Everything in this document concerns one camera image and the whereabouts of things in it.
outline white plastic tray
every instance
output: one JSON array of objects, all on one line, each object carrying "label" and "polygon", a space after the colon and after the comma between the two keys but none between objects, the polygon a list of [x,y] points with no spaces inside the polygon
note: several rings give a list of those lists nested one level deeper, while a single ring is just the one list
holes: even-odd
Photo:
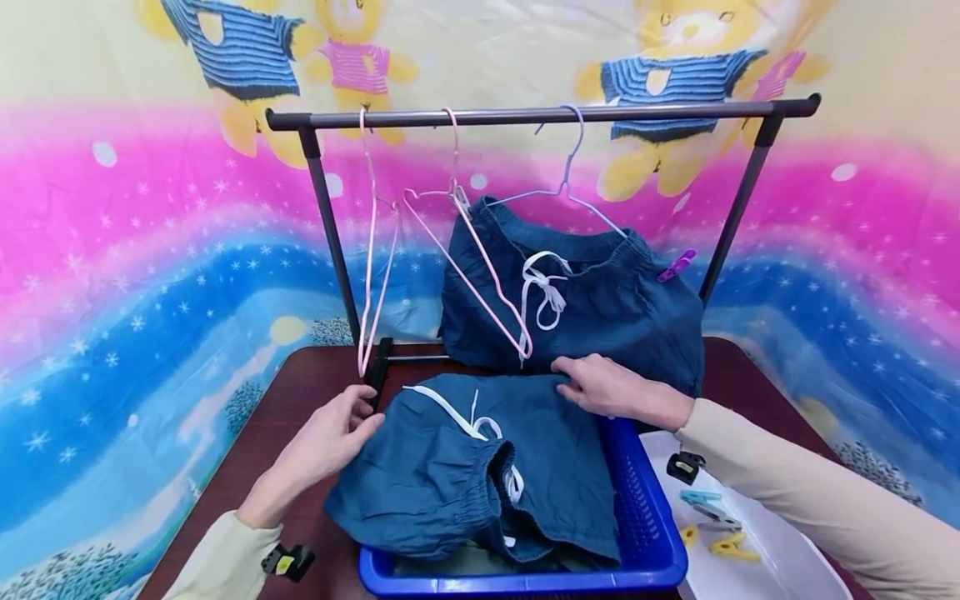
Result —
[{"label": "white plastic tray", "polygon": [[725,488],[702,469],[693,486],[667,475],[666,462],[680,449],[671,434],[646,433],[640,441],[670,501],[678,529],[708,521],[680,499],[681,491],[719,493],[723,498],[714,504],[742,522],[747,533],[739,546],[761,558],[760,563],[750,563],[715,556],[709,545],[725,535],[699,530],[696,541],[687,548],[690,568],[679,589],[684,600],[852,600],[820,550],[760,503]]}]

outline hand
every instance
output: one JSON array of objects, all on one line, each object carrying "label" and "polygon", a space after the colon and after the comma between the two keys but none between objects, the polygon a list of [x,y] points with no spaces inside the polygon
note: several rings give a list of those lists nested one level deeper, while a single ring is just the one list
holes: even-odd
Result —
[{"label": "hand", "polygon": [[365,400],[374,396],[370,386],[351,385],[315,410],[253,485],[237,518],[253,529],[276,527],[298,495],[353,460],[383,424]]},{"label": "hand", "polygon": [[665,383],[650,381],[599,354],[572,359],[561,356],[550,366],[570,377],[557,386],[566,399],[604,417],[626,417],[676,432],[686,425],[693,398]]}]

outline white drawstring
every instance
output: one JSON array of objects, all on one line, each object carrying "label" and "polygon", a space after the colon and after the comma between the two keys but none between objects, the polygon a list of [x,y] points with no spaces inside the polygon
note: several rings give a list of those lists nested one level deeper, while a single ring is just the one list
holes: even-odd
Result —
[{"label": "white drawstring", "polygon": [[[461,417],[460,413],[457,412],[457,409],[446,401],[446,398],[437,394],[430,388],[415,385],[415,386],[403,386],[404,390],[411,390],[417,392],[418,394],[423,394],[427,396],[434,402],[440,405],[448,415],[450,415],[453,420],[460,425],[460,428],[467,432],[467,435],[471,436],[475,440],[481,440],[483,442],[488,442],[489,438],[480,433],[480,427],[487,425],[490,429],[493,430],[493,434],[496,435],[498,440],[503,439],[503,431],[500,429],[499,423],[490,417],[481,417],[480,419],[475,419],[476,410],[477,410],[477,396],[480,394],[479,390],[473,392],[473,404],[470,406],[470,420],[467,421]],[[503,476],[503,485],[507,488],[507,496],[510,498],[510,501],[516,505],[520,501],[520,497],[523,495],[523,477],[520,476],[520,471],[516,470],[516,467],[510,465],[510,470]],[[516,545],[516,538],[511,538],[510,536],[504,536],[503,541],[508,548],[514,547]]]},{"label": "white drawstring", "polygon": [[[537,286],[543,290],[544,295],[543,302],[540,303],[540,307],[537,309],[537,327],[539,327],[541,331],[549,331],[556,327],[560,323],[560,314],[563,313],[566,308],[566,300],[564,300],[564,297],[560,294],[560,290],[550,283],[553,279],[566,281],[566,277],[559,275],[546,276],[533,267],[535,262],[546,256],[556,258],[557,261],[563,265],[564,269],[568,273],[571,273],[570,263],[559,254],[550,251],[537,252],[530,258],[527,258],[526,262],[523,263],[523,270],[521,272],[523,276],[523,290],[520,292],[520,318],[524,323],[527,322],[527,296],[530,294],[530,286],[537,284]],[[547,304],[553,309],[554,319],[553,323],[544,325],[540,322],[540,316],[543,314],[543,309],[546,308]],[[526,342],[526,336],[523,332],[520,332],[520,345],[523,347]],[[520,366],[523,367],[523,354],[521,353],[519,356]]]}]

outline cartoon backdrop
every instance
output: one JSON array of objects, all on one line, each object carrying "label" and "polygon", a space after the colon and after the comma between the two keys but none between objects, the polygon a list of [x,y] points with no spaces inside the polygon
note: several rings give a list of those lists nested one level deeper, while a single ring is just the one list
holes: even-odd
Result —
[{"label": "cartoon backdrop", "polygon": [[[0,19],[0,598],[130,598],[283,359],[348,342],[295,136],[266,108],[657,104],[824,93],[788,122],[707,312],[849,466],[960,525],[957,56],[947,0],[83,0]],[[700,251],[756,123],[590,125],[573,188]],[[472,198],[559,183],[576,126],[461,132]],[[359,132],[322,135],[356,291]],[[445,187],[450,130],[377,131],[378,189]],[[424,201],[449,234],[454,210]],[[602,229],[560,199],[514,204]],[[392,219],[378,220],[374,284]],[[434,338],[404,220],[381,333]]]}]

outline wire hanger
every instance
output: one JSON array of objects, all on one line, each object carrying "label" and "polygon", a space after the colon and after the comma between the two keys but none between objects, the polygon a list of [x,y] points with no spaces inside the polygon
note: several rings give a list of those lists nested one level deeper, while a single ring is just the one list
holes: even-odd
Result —
[{"label": "wire hanger", "polygon": [[[400,211],[397,203],[388,203],[381,200],[376,194],[376,174],[373,171],[373,159],[370,156],[370,149],[367,147],[367,134],[364,127],[364,116],[366,108],[360,108],[360,141],[363,145],[363,155],[367,159],[367,170],[370,173],[370,194],[371,194],[371,217],[370,217],[370,241],[367,245],[367,276],[365,278],[365,294],[363,317],[360,319],[360,340],[357,344],[357,370],[360,371],[360,377],[367,374],[367,365],[370,364],[370,355],[373,350],[373,338],[376,334],[376,326],[380,322],[380,312],[383,310],[383,300],[387,297],[387,282],[390,281],[390,270],[394,266],[394,254],[396,253],[396,240],[400,233]],[[367,317],[370,314],[372,303],[371,279],[373,271],[373,235],[376,232],[376,204],[384,203],[391,208],[396,216],[396,228],[394,229],[394,241],[390,245],[390,256],[387,258],[387,270],[383,274],[383,285],[380,288],[380,299],[377,301],[376,310],[373,312],[373,323],[370,326],[370,337],[366,336]]]},{"label": "wire hanger", "polygon": [[[530,358],[530,356],[533,354],[533,351],[534,351],[534,345],[533,345],[533,340],[530,337],[530,332],[527,330],[526,322],[524,322],[525,321],[524,318],[520,316],[520,312],[516,309],[516,306],[514,306],[512,302],[507,300],[507,297],[503,294],[503,289],[500,286],[500,278],[496,274],[496,269],[493,267],[493,263],[490,261],[490,257],[487,256],[487,250],[484,248],[483,243],[480,241],[480,237],[477,235],[476,230],[473,228],[473,225],[470,223],[470,217],[468,213],[469,201],[467,200],[467,194],[466,192],[464,192],[464,188],[457,181],[457,162],[460,155],[460,134],[457,126],[457,117],[453,113],[452,109],[444,107],[443,110],[444,112],[446,112],[446,114],[450,115],[450,123],[453,126],[453,164],[450,167],[449,187],[446,190],[438,190],[438,191],[422,192],[422,193],[417,193],[416,191],[410,188],[405,188],[403,190],[403,196],[402,196],[403,203],[414,215],[414,218],[416,218],[417,221],[420,222],[420,224],[423,226],[423,230],[427,232],[427,235],[429,235],[430,238],[437,245],[437,247],[440,248],[440,252],[444,253],[446,260],[450,263],[450,265],[453,266],[453,269],[460,276],[460,279],[462,279],[463,282],[467,285],[467,288],[469,288],[470,292],[472,292],[474,297],[477,298],[477,301],[480,302],[480,305],[484,307],[484,309],[487,311],[487,314],[491,316],[496,326],[500,329],[500,331],[503,332],[505,336],[507,336],[507,339],[510,340],[510,343],[513,345],[514,348],[516,348],[516,351],[519,353],[521,360]],[[420,198],[423,198],[426,196],[447,196],[453,202],[453,204],[457,207],[457,211],[460,213],[460,216],[463,218],[464,224],[467,226],[467,229],[469,229],[470,235],[473,236],[473,241],[474,243],[476,243],[477,248],[480,250],[480,254],[483,256],[484,262],[487,263],[487,269],[488,271],[490,271],[490,275],[493,278],[493,285],[496,288],[497,296],[500,298],[500,300],[504,304],[507,305],[508,308],[510,308],[510,311],[514,314],[514,318],[516,319],[516,322],[520,325],[519,339],[514,338],[514,336],[510,333],[510,330],[507,329],[507,326],[504,325],[499,320],[499,318],[497,318],[496,314],[493,312],[493,309],[490,308],[490,306],[483,299],[483,297],[480,296],[480,292],[478,292],[477,289],[473,287],[473,284],[470,283],[469,279],[467,279],[467,275],[464,274],[464,272],[460,269],[457,263],[453,260],[453,257],[450,256],[450,253],[446,251],[446,247],[444,246],[444,244],[440,241],[440,239],[437,238],[436,235],[434,235],[433,231],[430,230],[430,227],[427,226],[427,224],[423,221],[423,219],[418,214],[418,212],[414,210],[414,208],[410,205],[410,201],[407,200],[408,195],[411,196],[414,200],[419,200]]]},{"label": "wire hanger", "polygon": [[[503,200],[498,200],[498,201],[496,201],[496,202],[489,203],[488,205],[489,205],[489,206],[495,206],[495,205],[497,205],[497,204],[503,204],[503,203],[507,203],[507,202],[510,202],[510,201],[513,201],[513,200],[518,200],[518,199],[520,199],[520,198],[526,198],[526,197],[528,197],[528,196],[536,196],[536,195],[542,195],[542,196],[560,196],[561,194],[563,194],[563,192],[566,192],[566,197],[567,197],[568,200],[570,200],[570,201],[572,201],[572,202],[574,202],[574,203],[576,203],[576,204],[579,204],[580,206],[583,206],[584,208],[586,208],[587,210],[589,210],[590,212],[592,212],[592,213],[595,214],[596,216],[600,217],[600,219],[602,219],[604,223],[606,223],[607,225],[609,225],[609,226],[611,227],[611,229],[613,229],[614,231],[616,231],[617,233],[619,233],[619,234],[622,235],[623,237],[627,237],[627,234],[623,232],[623,229],[617,227],[616,224],[615,224],[613,221],[611,221],[610,219],[608,219],[608,218],[606,217],[606,215],[604,215],[604,214],[600,211],[599,208],[597,208],[597,207],[594,206],[593,204],[590,204],[590,203],[588,203],[588,202],[584,202],[584,201],[580,200],[579,198],[575,198],[575,197],[570,193],[570,167],[573,165],[573,158],[577,155],[577,152],[580,150],[580,145],[583,144],[583,142],[584,142],[584,130],[586,129],[586,127],[585,127],[586,124],[584,123],[584,114],[580,111],[579,108],[577,108],[577,107],[575,107],[575,106],[573,106],[573,105],[562,105],[562,106],[563,106],[564,108],[569,108],[570,110],[573,110],[574,113],[576,113],[576,115],[577,115],[577,120],[580,121],[580,137],[577,139],[577,145],[573,147],[573,152],[571,152],[571,153],[569,154],[569,156],[566,157],[566,166],[564,167],[564,178],[563,178],[563,180],[560,182],[560,186],[557,188],[556,191],[535,190],[535,191],[532,191],[532,192],[526,192],[526,193],[524,193],[524,194],[518,194],[518,195],[516,195],[516,196],[511,196],[510,198],[504,198]],[[537,133],[540,133],[540,130],[541,130],[541,129],[543,129],[543,124],[540,124],[540,126],[539,126],[539,127],[537,128],[537,130],[534,132],[534,135],[536,135]]]}]

